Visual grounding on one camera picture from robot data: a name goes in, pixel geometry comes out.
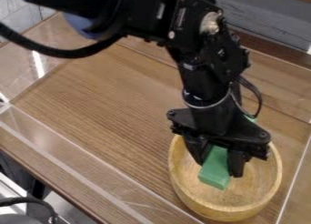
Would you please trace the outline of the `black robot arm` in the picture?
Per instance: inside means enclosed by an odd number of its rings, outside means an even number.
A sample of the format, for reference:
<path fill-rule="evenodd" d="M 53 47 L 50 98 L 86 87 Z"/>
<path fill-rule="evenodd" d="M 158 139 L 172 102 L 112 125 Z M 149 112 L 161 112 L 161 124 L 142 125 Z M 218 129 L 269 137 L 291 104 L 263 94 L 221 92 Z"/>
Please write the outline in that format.
<path fill-rule="evenodd" d="M 197 164 L 218 146 L 226 151 L 228 174 L 238 178 L 252 158 L 267 159 L 269 133 L 241 106 L 240 90 L 255 85 L 242 72 L 249 52 L 229 30 L 214 0 L 24 0 L 62 12 L 72 28 L 94 44 L 77 49 L 45 46 L 0 22 L 0 36 L 46 56 L 81 58 L 121 38 L 136 36 L 164 47 L 182 81 L 180 109 L 166 113 Z"/>

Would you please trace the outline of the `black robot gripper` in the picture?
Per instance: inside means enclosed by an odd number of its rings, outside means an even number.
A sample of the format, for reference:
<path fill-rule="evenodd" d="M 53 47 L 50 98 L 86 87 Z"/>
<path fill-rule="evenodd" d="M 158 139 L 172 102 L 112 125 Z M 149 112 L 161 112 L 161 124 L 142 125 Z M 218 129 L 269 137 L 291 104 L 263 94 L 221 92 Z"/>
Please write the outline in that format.
<path fill-rule="evenodd" d="M 230 92 L 210 103 L 182 92 L 182 101 L 185 107 L 166 113 L 172 133 L 182 137 L 197 165 L 202 165 L 212 145 L 225 148 L 229 175 L 241 178 L 245 162 L 268 158 L 269 133 L 246 119 Z"/>

